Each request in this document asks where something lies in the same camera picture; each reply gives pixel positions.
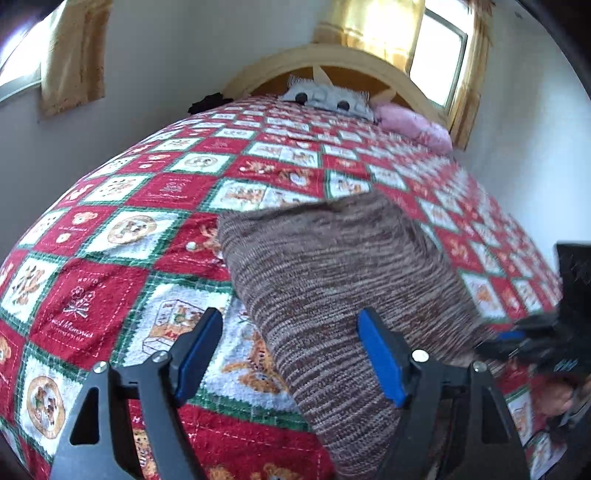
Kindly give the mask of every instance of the blue clamp pad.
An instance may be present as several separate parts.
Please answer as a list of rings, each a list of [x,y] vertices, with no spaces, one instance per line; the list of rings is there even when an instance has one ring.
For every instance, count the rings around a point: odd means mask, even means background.
[[[219,339],[222,337],[222,314],[207,309],[191,332],[179,336],[170,349],[171,386],[177,407],[197,393]]]
[[[514,340],[521,341],[525,340],[525,332],[521,330],[512,330],[510,332],[500,333],[497,337],[498,340]]]
[[[388,330],[373,309],[361,310],[357,331],[384,395],[401,408],[411,393],[407,385],[410,348],[404,337]]]

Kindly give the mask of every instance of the striped knit fabric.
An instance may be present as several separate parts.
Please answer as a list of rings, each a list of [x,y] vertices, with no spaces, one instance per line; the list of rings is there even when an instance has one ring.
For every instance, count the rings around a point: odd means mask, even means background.
[[[225,213],[219,239],[238,296],[341,478],[371,478],[398,421],[356,333],[374,307],[412,348],[465,359],[484,334],[461,280],[378,191]]]

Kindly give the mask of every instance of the white pillow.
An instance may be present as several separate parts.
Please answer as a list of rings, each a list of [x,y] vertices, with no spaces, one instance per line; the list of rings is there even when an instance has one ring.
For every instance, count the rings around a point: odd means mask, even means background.
[[[368,106],[368,92],[354,92],[333,85],[320,85],[314,80],[293,75],[290,75],[288,86],[290,89],[285,95],[279,97],[279,100],[297,102],[301,105],[374,121],[374,112]]]

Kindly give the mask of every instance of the sunlight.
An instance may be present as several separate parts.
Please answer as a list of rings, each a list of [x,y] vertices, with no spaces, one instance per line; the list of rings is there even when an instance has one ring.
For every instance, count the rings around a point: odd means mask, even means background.
[[[0,85],[29,75],[39,68],[41,57],[47,48],[49,19],[50,17],[47,17],[35,25],[10,55],[2,74],[0,74]]]

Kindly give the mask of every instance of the pink pillow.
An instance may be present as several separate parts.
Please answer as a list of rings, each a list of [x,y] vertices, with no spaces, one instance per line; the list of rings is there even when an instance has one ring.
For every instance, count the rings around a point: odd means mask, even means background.
[[[408,108],[387,103],[375,107],[374,113],[378,125],[385,130],[404,135],[440,155],[453,151],[452,138],[444,127]]]

